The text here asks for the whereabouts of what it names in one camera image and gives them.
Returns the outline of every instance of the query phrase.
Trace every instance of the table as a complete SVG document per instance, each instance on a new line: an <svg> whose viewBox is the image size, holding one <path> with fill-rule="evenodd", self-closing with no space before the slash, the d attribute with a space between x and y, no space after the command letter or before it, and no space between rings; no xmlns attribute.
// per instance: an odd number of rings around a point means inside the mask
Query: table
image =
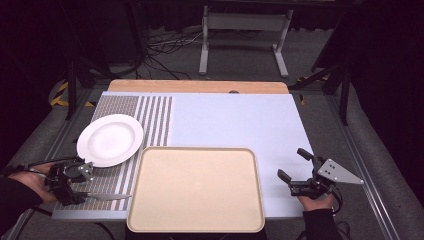
<svg viewBox="0 0 424 240"><path fill-rule="evenodd" d="M241 93L228 94L231 90ZM312 164L296 153L299 147L311 152L311 146L293 97L286 93L283 83L112 81L92 120L114 113L134 116L146 131L144 142L128 161L96 168L93 182L73 188L131 194L138 159L147 146L247 147L256 155L265 217L301 217L302 206L277 177L278 168L294 180L306 180L312 170ZM80 205L57 204L52 218L123 221L130 201L87 199Z"/></svg>

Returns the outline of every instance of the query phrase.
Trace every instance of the plate rim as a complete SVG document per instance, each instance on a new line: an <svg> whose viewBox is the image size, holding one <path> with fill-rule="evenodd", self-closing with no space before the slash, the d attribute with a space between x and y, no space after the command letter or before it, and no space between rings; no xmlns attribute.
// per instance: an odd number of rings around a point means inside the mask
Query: plate rim
<svg viewBox="0 0 424 240"><path fill-rule="evenodd" d="M90 150L88 148L88 140L90 139L90 136L96 131L96 129L99 129L102 126L109 123L113 123L113 122L125 123L136 133L134 134L134 141L132 142L132 145L125 153L108 161L94 157L90 153ZM85 161L93 162L94 167L97 167L97 168L112 167L112 166L125 162L131 156L133 156L134 153L136 153L137 150L139 150L141 144L143 143L143 139L144 139L144 129L141 126L141 123L136 118L127 114L110 114L110 115L106 115L101 118L98 118L97 120L91 122L81 132L77 142L77 153L78 153L78 156L85 159Z"/></svg>

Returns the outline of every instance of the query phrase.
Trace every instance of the white plate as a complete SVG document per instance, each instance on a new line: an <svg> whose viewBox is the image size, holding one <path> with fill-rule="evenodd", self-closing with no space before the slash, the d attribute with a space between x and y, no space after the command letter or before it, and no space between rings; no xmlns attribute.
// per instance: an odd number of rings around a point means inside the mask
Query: white plate
<svg viewBox="0 0 424 240"><path fill-rule="evenodd" d="M111 167L128 160L143 142L144 131L133 117L108 115L88 125L78 138L78 156L94 167Z"/></svg>

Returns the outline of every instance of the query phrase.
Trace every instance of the metal leg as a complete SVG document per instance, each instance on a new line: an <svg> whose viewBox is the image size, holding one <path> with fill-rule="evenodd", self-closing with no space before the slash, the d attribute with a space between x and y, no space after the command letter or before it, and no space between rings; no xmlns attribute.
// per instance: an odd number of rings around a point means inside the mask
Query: metal leg
<svg viewBox="0 0 424 240"><path fill-rule="evenodd" d="M289 90L300 90L303 87L305 87L305 86L307 86L307 85L309 85L311 83L314 83L315 81L317 81L317 80L319 80L319 79L327 76L328 74L332 74L338 67L339 67L338 65L334 65L334 66L332 66L330 68L323 69L323 70L315 73L314 75L308 77L304 81L297 82L294 85L288 86L288 89Z"/></svg>
<svg viewBox="0 0 424 240"><path fill-rule="evenodd" d="M208 69L208 54L209 54L209 43L208 43L208 6L204 7L203 10L203 43L202 43L202 55L200 56L200 67L199 74L204 76Z"/></svg>
<svg viewBox="0 0 424 240"><path fill-rule="evenodd" d="M277 65L278 65L278 70L280 71L280 75L283 78L287 78L289 76L289 73L287 71L287 67L284 62L283 55L281 54L281 50L283 49L284 40L286 39L286 36L287 36L287 31L290 26L292 15L293 15L293 10L287 11L286 19L283 23L283 26L281 27L281 31L280 31L281 34L280 34L280 39L278 41L278 44L272 45L274 55L275 55L275 60L277 61Z"/></svg>

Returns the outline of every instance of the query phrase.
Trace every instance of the white table surface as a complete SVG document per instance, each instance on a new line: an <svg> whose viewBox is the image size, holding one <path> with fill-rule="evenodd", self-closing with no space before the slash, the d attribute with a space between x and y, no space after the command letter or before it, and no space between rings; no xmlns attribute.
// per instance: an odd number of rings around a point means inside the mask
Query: white table surface
<svg viewBox="0 0 424 240"><path fill-rule="evenodd" d="M102 96L172 97L167 146L251 149L257 159L265 217L302 216L301 204L277 177L279 168L293 180L311 177L311 162L297 154L298 148L311 153L312 150L292 95L104 92ZM65 207L55 209L53 218L125 220L126 206L117 211Z"/></svg>

